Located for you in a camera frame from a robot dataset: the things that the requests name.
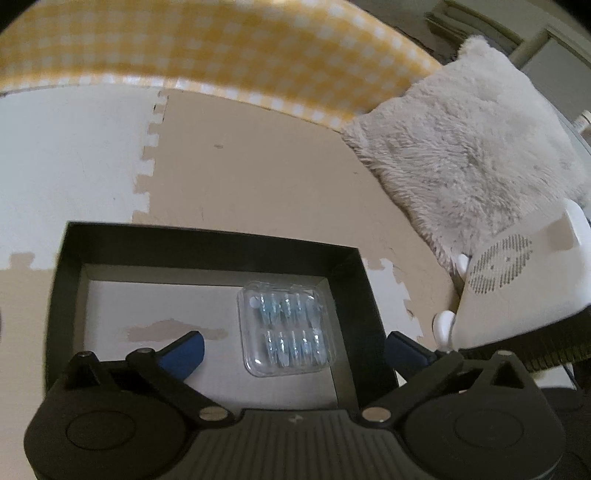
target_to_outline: fluffy white pillow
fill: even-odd
[[[581,201],[587,171],[551,105],[480,37],[343,130],[450,272],[548,200]]]

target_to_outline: black box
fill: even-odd
[[[80,318],[84,319],[86,308],[85,265],[100,266],[94,269],[102,272],[100,280],[140,283],[192,284],[186,280],[191,270],[209,271],[209,278],[216,277],[216,272],[235,273],[238,280],[257,274],[325,278],[348,363],[342,372],[346,371],[344,376],[354,387],[358,406],[397,386],[394,372],[383,359],[385,332],[356,248],[244,233],[72,222],[66,228],[51,293],[46,389],[73,353],[83,349]],[[173,279],[159,281],[154,271]],[[333,381],[339,405],[345,405],[340,402],[339,389],[348,381],[337,379],[334,371]]]

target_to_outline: plastic blister pack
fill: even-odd
[[[313,286],[251,282],[238,294],[246,369],[256,377],[317,372],[335,358],[321,292]]]

